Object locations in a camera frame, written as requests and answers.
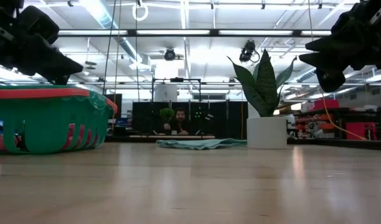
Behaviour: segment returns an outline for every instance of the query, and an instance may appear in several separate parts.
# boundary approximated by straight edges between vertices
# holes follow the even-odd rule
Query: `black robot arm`
[[[348,66],[360,70],[365,65],[381,69],[381,0],[361,1],[340,15],[331,35],[305,45],[315,53],[299,59],[316,67],[319,84],[326,92],[336,91],[346,78]]]
[[[34,6],[19,13],[23,4],[24,0],[0,0],[0,65],[66,85],[70,75],[83,67],[51,46],[58,39],[59,26]]]

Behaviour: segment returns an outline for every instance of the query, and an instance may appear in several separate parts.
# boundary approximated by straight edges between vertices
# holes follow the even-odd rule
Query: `red rim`
[[[113,112],[114,112],[114,114],[116,114],[117,113],[117,105],[109,99],[106,99],[106,103],[113,108]]]
[[[0,99],[33,99],[63,96],[90,96],[90,92],[78,88],[60,88],[54,90],[0,90]]]

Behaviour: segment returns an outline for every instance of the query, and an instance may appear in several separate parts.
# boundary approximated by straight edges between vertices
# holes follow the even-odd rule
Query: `orange cable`
[[[357,134],[355,134],[355,133],[352,133],[352,132],[350,132],[350,131],[348,131],[348,130],[342,129],[342,128],[338,127],[337,125],[335,125],[335,124],[333,123],[332,119],[330,118],[330,114],[329,114],[329,112],[328,112],[328,110],[327,110],[327,106],[326,106],[325,96],[323,95],[323,93],[322,93],[322,99],[323,99],[323,105],[324,105],[324,107],[325,107],[325,111],[326,111],[327,117],[329,118],[330,123],[331,123],[335,128],[337,128],[337,129],[339,129],[339,130],[341,130],[341,131],[345,131],[346,133],[349,133],[349,134],[351,134],[351,135],[353,135],[353,136],[355,136],[355,137],[357,137],[357,138],[360,138],[361,140],[366,140],[366,138],[364,138],[364,137],[362,137],[362,136],[359,136],[359,135],[357,135]]]

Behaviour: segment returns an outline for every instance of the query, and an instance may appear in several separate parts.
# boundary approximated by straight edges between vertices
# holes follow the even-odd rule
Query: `hanging ring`
[[[145,13],[143,15],[143,17],[137,17],[136,15],[136,10],[139,9],[139,8],[144,8],[145,9]],[[145,5],[142,5],[142,6],[138,6],[137,4],[135,4],[133,6],[133,17],[136,21],[143,21],[147,18],[147,16],[149,15],[149,9],[148,9],[148,6],[145,6]]]

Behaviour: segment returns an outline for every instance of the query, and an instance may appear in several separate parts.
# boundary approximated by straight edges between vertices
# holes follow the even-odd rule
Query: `wooden floor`
[[[381,223],[381,151],[105,143],[0,156],[0,223]]]

